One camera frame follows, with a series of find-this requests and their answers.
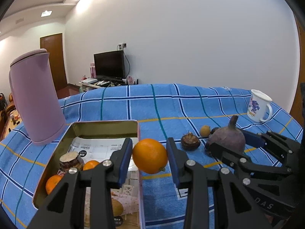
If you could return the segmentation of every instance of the yellow stripe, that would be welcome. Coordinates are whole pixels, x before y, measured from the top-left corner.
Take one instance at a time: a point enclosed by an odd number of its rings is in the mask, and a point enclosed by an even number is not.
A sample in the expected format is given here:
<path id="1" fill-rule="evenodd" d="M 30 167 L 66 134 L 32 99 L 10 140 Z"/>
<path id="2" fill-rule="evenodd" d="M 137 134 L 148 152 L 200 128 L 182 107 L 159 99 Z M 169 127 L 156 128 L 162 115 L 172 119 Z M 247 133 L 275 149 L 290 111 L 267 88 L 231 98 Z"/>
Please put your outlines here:
<path id="1" fill-rule="evenodd" d="M 254 150 L 256 150 L 256 149 L 257 149 L 257 148 L 253 147 L 253 148 L 250 148 L 250 149 L 245 150 L 244 152 L 246 153 L 246 152 L 249 152 L 249 151 L 254 151 Z"/>
<path id="2" fill-rule="evenodd" d="M 214 163 L 206 164 L 203 167 L 204 168 L 209 168 L 209 167 L 215 166 L 217 164 L 222 164 L 222 162 L 219 161 L 219 162 L 214 162 Z M 149 179 L 156 179 L 156 178 L 162 178 L 162 177 L 171 177 L 171 173 L 145 176 L 145 177 L 142 177 L 142 179 L 143 180 L 149 180 Z"/>
<path id="3" fill-rule="evenodd" d="M 279 132 L 279 134 L 281 134 L 284 130 L 285 130 L 285 128 L 288 126 L 288 124 L 290 123 L 290 121 L 292 121 L 292 117 L 290 118 L 290 120 L 287 122 L 287 124 L 283 127 L 283 129 Z"/>
<path id="4" fill-rule="evenodd" d="M 221 118 L 221 117 L 227 117 L 227 116 L 233 116 L 233 115 L 246 115 L 247 113 L 243 114 L 228 114 L 228 115 L 217 115 L 217 116 L 210 116 L 210 118 Z M 164 117 L 161 118 L 162 121 L 164 120 L 183 120 L 183 119 L 207 119 L 208 117 Z M 154 119 L 146 119 L 146 120 L 139 120 L 138 122 L 151 122 L 151 121 L 158 121 L 158 118 Z"/>
<path id="5" fill-rule="evenodd" d="M 149 179 L 156 179 L 156 178 L 161 178 L 161 177 L 171 177 L 171 173 L 145 176 L 145 177 L 142 177 L 142 179 L 143 180 L 149 180 Z"/>
<path id="6" fill-rule="evenodd" d="M 0 145 L 6 147 L 6 148 L 7 148 L 11 153 L 13 153 L 15 156 L 20 157 L 21 159 L 23 159 L 23 160 L 25 160 L 25 161 L 27 161 L 27 162 L 29 162 L 29 163 L 32 163 L 32 164 L 34 163 L 33 160 L 30 160 L 30 159 L 28 159 L 28 158 L 25 158 L 25 157 L 23 157 L 23 156 L 21 156 L 21 155 L 15 153 L 11 148 L 9 148 L 8 146 L 6 146 L 5 144 L 0 143 Z M 35 163 L 38 164 L 38 165 L 40 165 L 40 166 L 42 166 L 42 167 L 45 167 L 45 166 L 46 166 L 46 164 L 43 164 L 43 163 L 40 163 L 40 162 L 35 162 Z"/>
<path id="7" fill-rule="evenodd" d="M 7 210 L 15 217 L 15 214 L 9 209 L 9 207 L 3 202 L 3 200 L 0 199 L 0 202 L 2 202 L 2 204 L 7 208 Z M 26 225 L 23 224 L 23 223 L 20 221 L 20 219 L 18 219 L 18 218 L 16 218 L 16 219 L 17 219 L 17 221 L 18 221 L 24 228 L 26 228 Z"/>
<path id="8" fill-rule="evenodd" d="M 217 164 L 222 164 L 222 162 L 214 162 L 214 163 L 210 163 L 210 164 L 206 164 L 206 165 L 204 165 L 203 167 L 204 168 L 209 168 L 209 167 L 212 167 L 212 166 L 215 166 L 215 165 L 217 165 Z"/>

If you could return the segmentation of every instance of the pink kettle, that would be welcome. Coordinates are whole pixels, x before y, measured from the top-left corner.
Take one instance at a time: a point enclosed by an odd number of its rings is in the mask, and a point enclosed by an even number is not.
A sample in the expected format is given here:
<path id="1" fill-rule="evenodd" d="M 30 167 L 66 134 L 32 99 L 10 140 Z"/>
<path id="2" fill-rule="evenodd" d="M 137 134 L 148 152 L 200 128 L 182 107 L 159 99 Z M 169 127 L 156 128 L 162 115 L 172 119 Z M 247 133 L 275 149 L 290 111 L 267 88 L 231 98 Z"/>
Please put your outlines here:
<path id="1" fill-rule="evenodd" d="M 15 59 L 9 79 L 15 107 L 32 142 L 46 145 L 58 138 L 66 119 L 58 103 L 47 50 L 35 50 Z"/>

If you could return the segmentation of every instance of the white mug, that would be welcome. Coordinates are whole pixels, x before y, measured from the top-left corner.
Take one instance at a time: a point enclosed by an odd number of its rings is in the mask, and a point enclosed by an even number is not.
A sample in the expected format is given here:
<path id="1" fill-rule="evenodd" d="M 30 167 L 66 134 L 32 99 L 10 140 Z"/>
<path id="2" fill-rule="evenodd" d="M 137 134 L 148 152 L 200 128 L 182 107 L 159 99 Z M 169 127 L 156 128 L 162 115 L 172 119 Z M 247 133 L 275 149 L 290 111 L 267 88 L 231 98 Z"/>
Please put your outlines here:
<path id="1" fill-rule="evenodd" d="M 269 121 L 272 116 L 272 107 L 270 105 L 271 102 L 272 99 L 268 95 L 259 90 L 251 89 L 251 98 L 247 115 L 251 120 L 254 120 L 255 122 Z M 264 120 L 263 117 L 267 108 L 269 109 L 269 116 L 266 120 Z"/>

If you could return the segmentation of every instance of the blue towel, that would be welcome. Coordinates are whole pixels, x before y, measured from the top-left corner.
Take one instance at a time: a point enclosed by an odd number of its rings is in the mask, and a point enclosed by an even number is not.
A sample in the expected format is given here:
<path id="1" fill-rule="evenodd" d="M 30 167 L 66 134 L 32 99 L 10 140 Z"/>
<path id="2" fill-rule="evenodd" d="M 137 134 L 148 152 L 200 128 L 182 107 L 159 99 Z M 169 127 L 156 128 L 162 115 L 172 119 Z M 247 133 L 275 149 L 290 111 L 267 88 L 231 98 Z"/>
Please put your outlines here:
<path id="1" fill-rule="evenodd" d="M 135 85 L 102 88 L 59 100 L 67 123 L 96 120 L 138 120 L 141 138 L 158 140 L 165 146 L 173 137 L 178 148 L 188 131 L 199 136 L 201 145 L 188 156 L 198 163 L 219 169 L 223 164 L 203 153 L 206 139 L 199 135 L 203 125 L 226 126 L 239 115 L 237 126 L 254 133 L 271 130 L 301 141 L 302 127 L 275 103 L 266 123 L 254 123 L 247 113 L 250 91 L 202 88 L 185 85 Z M 32 144 L 23 123 L 0 143 L 0 203 L 18 228 L 26 228 L 36 213 L 32 198 L 40 176 L 61 136 L 43 147 Z M 262 149 L 246 147 L 254 163 L 279 163 Z M 165 172 L 142 173 L 146 228 L 183 228 L 186 190 L 175 188 L 167 165 Z M 214 228 L 214 205 L 210 190 L 210 228 Z"/>

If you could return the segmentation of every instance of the kettle handle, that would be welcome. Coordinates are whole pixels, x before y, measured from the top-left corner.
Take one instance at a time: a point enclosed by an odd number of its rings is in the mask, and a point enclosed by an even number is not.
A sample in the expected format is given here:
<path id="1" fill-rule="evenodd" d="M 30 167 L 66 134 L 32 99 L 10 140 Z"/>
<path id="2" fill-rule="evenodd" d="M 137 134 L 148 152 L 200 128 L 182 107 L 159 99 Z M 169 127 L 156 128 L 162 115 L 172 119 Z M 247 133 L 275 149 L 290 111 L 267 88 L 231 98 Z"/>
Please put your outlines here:
<path id="1" fill-rule="evenodd" d="M 15 104 L 15 107 L 16 107 L 17 111 L 19 112 L 18 107 L 17 107 L 17 101 L 14 100 L 14 90 L 13 90 L 13 85 L 12 85 L 12 80 L 11 80 L 11 71 L 9 72 L 9 81 L 10 81 L 10 86 L 11 86 L 11 92 L 12 92 L 12 96 L 13 96 L 13 101 L 14 101 L 14 104 Z"/>

